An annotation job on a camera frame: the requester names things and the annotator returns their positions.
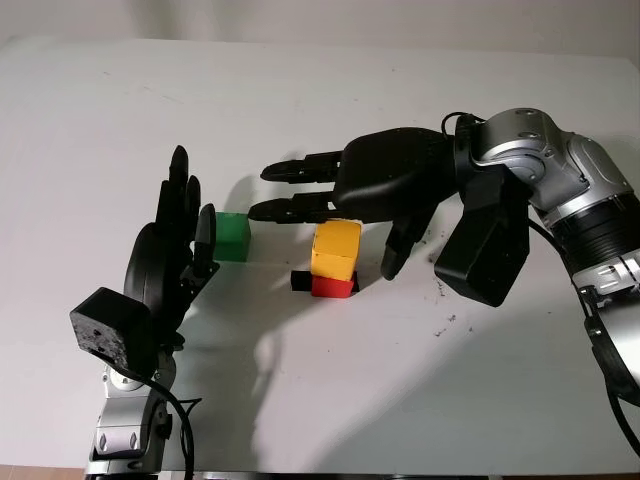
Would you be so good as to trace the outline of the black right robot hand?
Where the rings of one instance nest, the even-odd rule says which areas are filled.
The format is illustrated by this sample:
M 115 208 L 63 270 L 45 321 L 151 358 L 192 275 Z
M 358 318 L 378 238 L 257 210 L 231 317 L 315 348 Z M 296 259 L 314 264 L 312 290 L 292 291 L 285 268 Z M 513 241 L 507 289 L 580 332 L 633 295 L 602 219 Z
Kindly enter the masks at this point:
M 248 212 L 254 221 L 391 223 L 380 266 L 387 280 L 402 269 L 438 205 L 457 191 L 452 139 L 418 127 L 367 134 L 339 151 L 277 162 L 265 167 L 260 177 L 270 182 L 330 183 L 333 187 L 256 203 Z

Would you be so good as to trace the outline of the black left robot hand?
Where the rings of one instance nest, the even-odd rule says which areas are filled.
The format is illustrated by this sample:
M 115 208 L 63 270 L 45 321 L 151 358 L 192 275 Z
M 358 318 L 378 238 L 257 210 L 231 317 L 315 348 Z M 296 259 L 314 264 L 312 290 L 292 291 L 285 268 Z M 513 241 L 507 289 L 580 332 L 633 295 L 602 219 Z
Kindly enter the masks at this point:
M 201 203 L 198 178 L 178 145 L 161 183 L 155 220 L 138 234 L 127 266 L 124 294 L 150 311 L 153 338 L 181 347 L 178 333 L 191 303 L 216 274 L 216 210 Z

